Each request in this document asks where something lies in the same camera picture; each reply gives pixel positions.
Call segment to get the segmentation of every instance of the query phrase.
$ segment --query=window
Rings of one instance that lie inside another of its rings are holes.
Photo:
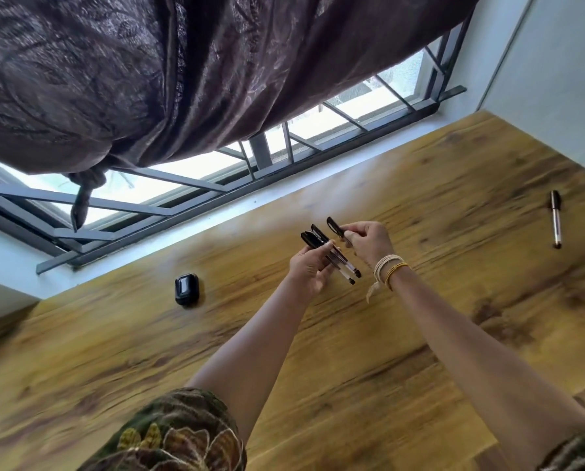
[[[84,228],[69,212],[78,186],[59,174],[0,164],[0,229],[60,264],[90,261],[290,174],[416,122],[460,94],[446,91],[467,24],[410,58],[241,143],[137,171],[109,171],[92,194]]]

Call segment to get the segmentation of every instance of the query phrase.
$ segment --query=floral sleeve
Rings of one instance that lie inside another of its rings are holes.
[[[182,388],[136,413],[79,471],[243,471],[246,463],[225,404]]]
[[[557,446],[538,471],[585,471],[585,431]]]

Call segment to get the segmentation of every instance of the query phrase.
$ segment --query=person's left arm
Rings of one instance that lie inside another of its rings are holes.
[[[273,295],[187,383],[217,395],[247,443],[271,393],[288,349],[310,301],[333,272],[325,256],[333,242],[308,247],[290,262],[290,271]]]

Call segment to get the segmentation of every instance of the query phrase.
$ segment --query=gold bangle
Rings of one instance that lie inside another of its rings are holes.
[[[397,271],[399,268],[401,268],[402,266],[408,266],[408,263],[406,262],[400,262],[399,264],[396,264],[394,266],[392,266],[389,269],[389,272],[386,274],[386,279],[384,280],[384,284],[386,285],[387,288],[389,288],[391,291],[393,290],[391,288],[391,285],[389,284],[389,280],[391,278],[391,274],[393,274],[395,271]]]

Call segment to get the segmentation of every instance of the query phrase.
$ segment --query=wooden tabletop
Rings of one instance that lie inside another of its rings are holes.
[[[552,247],[548,193],[563,196]],[[456,308],[571,393],[585,390],[585,169],[489,113],[279,198],[41,302],[0,340],[0,470],[72,469],[182,386],[274,290],[299,233],[384,222]],[[306,313],[248,444],[253,470],[465,465],[494,440],[372,274]],[[194,309],[174,279],[196,273]]]

